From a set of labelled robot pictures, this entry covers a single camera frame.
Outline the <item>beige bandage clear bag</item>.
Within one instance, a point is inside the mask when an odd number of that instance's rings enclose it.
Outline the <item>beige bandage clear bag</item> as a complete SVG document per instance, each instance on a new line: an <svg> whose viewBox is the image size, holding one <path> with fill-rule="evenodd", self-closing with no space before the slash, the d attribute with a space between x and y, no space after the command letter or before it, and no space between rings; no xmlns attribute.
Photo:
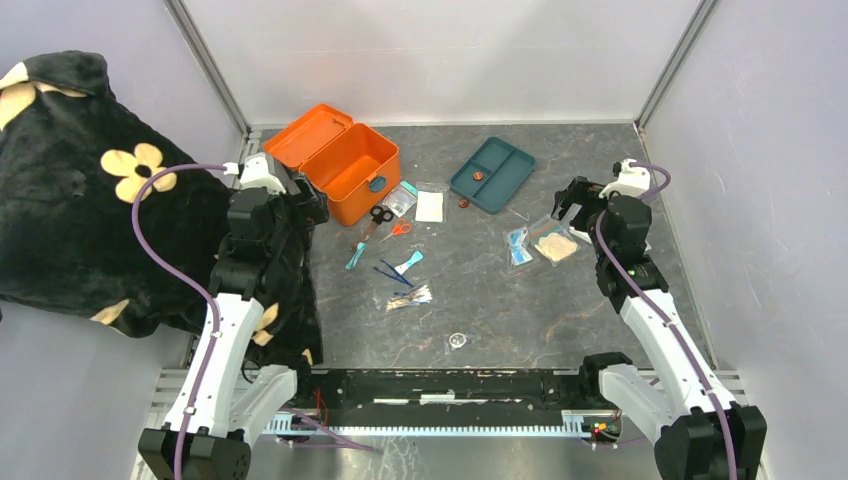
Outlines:
<svg viewBox="0 0 848 480"><path fill-rule="evenodd" d="M549 217L529 226L528 244L553 266L572 257L580 248L562 223Z"/></svg>

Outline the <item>blue alcohol wipes bag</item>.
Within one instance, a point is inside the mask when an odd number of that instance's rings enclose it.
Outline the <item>blue alcohol wipes bag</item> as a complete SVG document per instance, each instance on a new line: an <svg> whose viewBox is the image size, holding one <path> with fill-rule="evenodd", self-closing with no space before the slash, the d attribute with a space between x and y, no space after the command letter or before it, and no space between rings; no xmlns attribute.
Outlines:
<svg viewBox="0 0 848 480"><path fill-rule="evenodd" d="M520 269L529 266L534 257L528 250L528 228L521 227L506 234L506 245L510 269Z"/></svg>

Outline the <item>white gauze pad bag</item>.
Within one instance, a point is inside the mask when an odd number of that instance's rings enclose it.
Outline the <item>white gauze pad bag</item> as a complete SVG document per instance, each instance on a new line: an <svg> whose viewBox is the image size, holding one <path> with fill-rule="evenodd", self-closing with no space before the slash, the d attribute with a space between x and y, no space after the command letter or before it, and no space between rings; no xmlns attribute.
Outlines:
<svg viewBox="0 0 848 480"><path fill-rule="evenodd" d="M421 223L442 223L446 216L449 186L444 183L418 182L414 220Z"/></svg>

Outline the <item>cotton swabs clear bag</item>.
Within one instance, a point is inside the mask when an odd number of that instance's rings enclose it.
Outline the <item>cotton swabs clear bag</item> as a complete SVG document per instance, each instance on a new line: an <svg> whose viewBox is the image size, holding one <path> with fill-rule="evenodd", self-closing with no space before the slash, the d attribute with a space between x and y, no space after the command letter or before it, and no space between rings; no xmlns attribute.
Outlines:
<svg viewBox="0 0 848 480"><path fill-rule="evenodd" d="M396 292L385 304L385 312L429 304L433 295L428 285L421 285L408 292Z"/></svg>

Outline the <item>small items teal-header bag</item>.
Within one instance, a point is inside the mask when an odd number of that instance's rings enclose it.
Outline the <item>small items teal-header bag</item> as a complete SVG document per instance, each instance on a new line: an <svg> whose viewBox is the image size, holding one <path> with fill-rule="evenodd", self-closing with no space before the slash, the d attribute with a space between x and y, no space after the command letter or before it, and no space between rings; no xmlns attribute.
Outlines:
<svg viewBox="0 0 848 480"><path fill-rule="evenodd" d="M396 217L403 217L418 199L418 190L407 181L401 181L383 199L382 205L387 207Z"/></svg>

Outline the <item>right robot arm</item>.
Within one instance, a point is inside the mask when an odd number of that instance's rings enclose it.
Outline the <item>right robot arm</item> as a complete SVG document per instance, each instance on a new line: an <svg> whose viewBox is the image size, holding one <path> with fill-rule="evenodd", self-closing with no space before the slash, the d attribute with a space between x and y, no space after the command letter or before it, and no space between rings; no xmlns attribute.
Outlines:
<svg viewBox="0 0 848 480"><path fill-rule="evenodd" d="M551 212L596 256L604 297L639 340L655 371L650 383L621 352L584 358L577 382L591 408L611 402L648 440L663 479L755 479L767 433L760 409L743 405L700 353L678 315L669 284L648 253L650 198L671 182L662 167L625 159L614 181L575 177Z"/></svg>

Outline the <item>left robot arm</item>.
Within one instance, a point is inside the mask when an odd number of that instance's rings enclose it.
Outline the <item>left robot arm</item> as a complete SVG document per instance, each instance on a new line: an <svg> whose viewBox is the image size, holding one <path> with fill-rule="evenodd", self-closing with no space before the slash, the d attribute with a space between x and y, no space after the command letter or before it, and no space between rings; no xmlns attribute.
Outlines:
<svg viewBox="0 0 848 480"><path fill-rule="evenodd" d="M161 427L143 430L138 452L155 479L244 479L251 448L286 403L306 405L314 381L302 370L269 365L239 398L233 397L248 345L264 308L262 294L283 291L283 233L285 203L325 202L300 177L298 195L287 192L288 174L269 155L258 153L221 171L235 177L239 187L231 197L219 258L203 287L164 261L145 239L139 219L142 199L131 209L133 232L147 255L168 273L186 283L207 304L203 330L183 386Z"/></svg>

